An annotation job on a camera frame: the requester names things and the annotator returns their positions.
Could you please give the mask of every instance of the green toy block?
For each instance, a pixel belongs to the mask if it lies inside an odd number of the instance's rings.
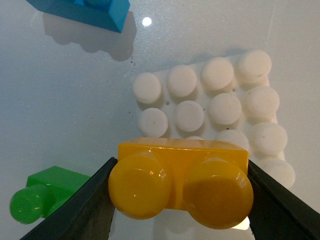
[[[31,224],[41,217],[47,218],[89,178],[58,166],[30,175],[25,188],[11,198],[11,215],[22,224]]]

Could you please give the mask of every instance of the blue toy block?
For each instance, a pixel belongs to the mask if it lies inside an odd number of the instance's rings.
[[[37,10],[121,33],[129,11],[128,0],[26,0]]]

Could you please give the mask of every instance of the white table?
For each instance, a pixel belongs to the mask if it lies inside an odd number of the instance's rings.
[[[43,14],[26,0],[3,0],[0,239],[18,239],[41,221],[22,225],[9,212],[29,175],[53,165],[92,175],[117,156],[118,143],[141,135],[133,77],[248,49],[272,59],[285,158],[296,173],[290,190],[320,212],[319,19],[317,0],[132,0],[118,34]],[[116,212],[110,239],[254,238],[250,230],[212,230],[165,210],[145,221]]]

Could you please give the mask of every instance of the mega bloks brick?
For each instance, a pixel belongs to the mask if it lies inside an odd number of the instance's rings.
[[[295,172],[282,164],[288,136],[277,121],[280,98],[269,84],[271,66],[266,52],[250,50],[142,73],[132,81],[138,127],[145,137],[234,143],[248,150],[258,165],[270,160],[274,167],[268,172],[290,188]]]
[[[111,157],[53,214],[20,240],[107,240],[115,212],[108,180],[117,159]]]
[[[26,187],[11,198],[11,215],[22,224],[31,224],[41,217],[47,218],[89,178],[58,166],[30,175]]]
[[[37,10],[121,33],[130,8],[128,0],[27,0]]]
[[[109,195],[134,219],[152,218],[166,208],[188,211],[209,228],[231,228],[253,204],[248,155],[221,141],[136,138],[118,147]]]

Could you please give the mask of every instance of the yellow toy block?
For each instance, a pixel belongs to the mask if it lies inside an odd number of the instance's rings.
[[[140,137],[119,144],[109,177],[115,207],[148,219],[186,210],[209,228],[241,223],[253,204],[249,153],[222,141]]]

